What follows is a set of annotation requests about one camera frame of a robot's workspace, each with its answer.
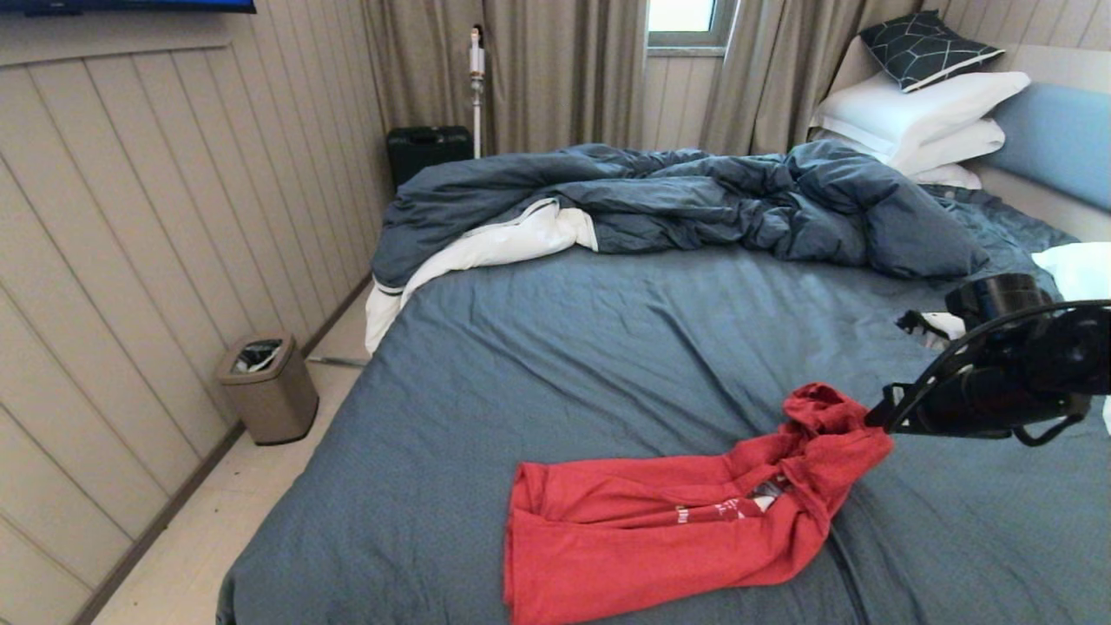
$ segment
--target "window frame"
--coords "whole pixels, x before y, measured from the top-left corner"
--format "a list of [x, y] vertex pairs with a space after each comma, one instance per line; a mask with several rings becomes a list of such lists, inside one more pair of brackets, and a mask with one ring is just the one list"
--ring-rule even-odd
[[724, 48], [729, 42], [737, 0], [714, 0], [710, 30], [651, 30], [649, 48]]

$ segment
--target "curtain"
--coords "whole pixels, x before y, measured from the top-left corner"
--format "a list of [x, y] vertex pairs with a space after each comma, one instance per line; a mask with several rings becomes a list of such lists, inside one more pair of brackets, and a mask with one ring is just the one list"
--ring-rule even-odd
[[648, 0], [366, 0], [387, 128], [471, 125], [483, 26], [483, 152], [641, 147]]
[[740, 0], [701, 147], [730, 154], [784, 152], [807, 140], [849, 41], [914, 12], [922, 0]]

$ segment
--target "geometric pillowcase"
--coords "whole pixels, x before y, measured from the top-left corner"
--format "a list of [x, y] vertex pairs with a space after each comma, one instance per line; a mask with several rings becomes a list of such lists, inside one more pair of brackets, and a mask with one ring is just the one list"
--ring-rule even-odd
[[975, 71], [1003, 53], [957, 34], [935, 10], [875, 24], [860, 38], [904, 93]]

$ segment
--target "white tile floor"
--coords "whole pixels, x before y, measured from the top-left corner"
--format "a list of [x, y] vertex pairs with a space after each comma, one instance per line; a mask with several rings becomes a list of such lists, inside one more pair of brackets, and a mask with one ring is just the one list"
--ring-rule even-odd
[[[364, 291], [313, 350], [317, 356], [366, 360]], [[303, 440], [258, 447], [244, 434], [134, 567], [93, 625], [211, 624], [220, 582], [267, 513], [301, 474], [359, 371], [309, 364], [320, 393]]]

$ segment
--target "blue headboard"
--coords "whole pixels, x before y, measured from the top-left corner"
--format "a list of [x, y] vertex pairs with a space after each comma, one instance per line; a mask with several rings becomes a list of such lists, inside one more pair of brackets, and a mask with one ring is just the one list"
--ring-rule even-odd
[[994, 118], [1007, 142], [981, 162], [1111, 211], [1111, 94], [1034, 82]]

